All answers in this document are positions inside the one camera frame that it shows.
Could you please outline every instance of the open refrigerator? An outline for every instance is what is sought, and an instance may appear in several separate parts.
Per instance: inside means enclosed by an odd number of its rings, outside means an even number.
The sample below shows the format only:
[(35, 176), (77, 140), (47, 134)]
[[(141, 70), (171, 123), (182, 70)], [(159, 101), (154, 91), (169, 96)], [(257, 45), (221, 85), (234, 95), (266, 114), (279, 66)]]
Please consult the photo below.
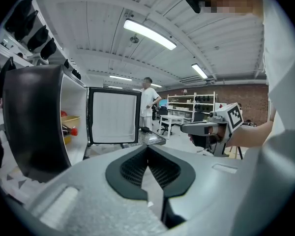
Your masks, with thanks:
[[(88, 146), (137, 143), (141, 92), (88, 88), (63, 65), (7, 72), (3, 118), (23, 175), (47, 182), (81, 162)], [(78, 135), (65, 144), (60, 111), (79, 116)]]

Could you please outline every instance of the white table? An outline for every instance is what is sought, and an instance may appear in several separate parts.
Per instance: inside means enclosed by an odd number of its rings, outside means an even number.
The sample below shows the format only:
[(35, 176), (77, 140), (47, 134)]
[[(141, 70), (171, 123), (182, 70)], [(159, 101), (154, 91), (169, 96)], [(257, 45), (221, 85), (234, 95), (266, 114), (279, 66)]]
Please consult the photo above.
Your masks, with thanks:
[(169, 136), (171, 135), (172, 124), (183, 124), (183, 118), (184, 117), (182, 117), (182, 116), (161, 115), (160, 121), (159, 121), (158, 134), (161, 134), (162, 123), (168, 124), (167, 139), (169, 139)]

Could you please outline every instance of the white shirt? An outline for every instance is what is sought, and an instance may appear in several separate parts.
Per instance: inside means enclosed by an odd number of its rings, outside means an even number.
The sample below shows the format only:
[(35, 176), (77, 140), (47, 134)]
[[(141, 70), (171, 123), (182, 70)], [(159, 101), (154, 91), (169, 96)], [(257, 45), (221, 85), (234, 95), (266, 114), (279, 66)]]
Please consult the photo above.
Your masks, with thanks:
[(153, 88), (141, 89), (141, 105), (140, 105), (140, 116), (147, 117), (152, 116), (152, 102), (153, 99), (157, 99), (159, 95)]
[(263, 4), (264, 67), (269, 98), (276, 108), (270, 138), (295, 129), (295, 29), (276, 0), (263, 0)]

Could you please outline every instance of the desk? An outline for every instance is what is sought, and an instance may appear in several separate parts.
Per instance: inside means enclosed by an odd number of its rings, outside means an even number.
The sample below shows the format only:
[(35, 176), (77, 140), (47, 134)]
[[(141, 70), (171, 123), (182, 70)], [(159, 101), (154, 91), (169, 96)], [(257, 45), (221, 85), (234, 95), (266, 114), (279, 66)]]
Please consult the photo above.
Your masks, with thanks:
[(169, 139), (169, 136), (171, 135), (172, 124), (183, 124), (183, 118), (184, 117), (182, 117), (182, 116), (161, 115), (160, 121), (159, 121), (158, 134), (161, 134), (162, 123), (168, 124), (167, 139)]
[(158, 145), (164, 145), (166, 144), (166, 139), (159, 136), (158, 134), (152, 133), (145, 133), (142, 131), (139, 131), (138, 134), (138, 143), (136, 144), (121, 144), (122, 148), (129, 148), (137, 145), (151, 145), (151, 144), (158, 144)]

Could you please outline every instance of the white ceiling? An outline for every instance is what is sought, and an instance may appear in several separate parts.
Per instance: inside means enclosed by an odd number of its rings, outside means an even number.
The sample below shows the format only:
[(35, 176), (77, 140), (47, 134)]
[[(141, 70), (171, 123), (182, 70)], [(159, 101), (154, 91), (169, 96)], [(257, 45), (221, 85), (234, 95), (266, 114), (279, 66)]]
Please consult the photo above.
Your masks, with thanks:
[[(37, 0), (60, 45), (81, 71), (107, 85), (140, 88), (144, 77), (164, 89), (201, 85), (198, 63), (215, 81), (260, 81), (263, 25), (253, 15), (196, 14), (185, 0)], [(172, 51), (123, 28), (131, 18), (171, 38)], [(132, 82), (109, 78), (132, 78)], [(183, 80), (194, 77), (192, 81)]]

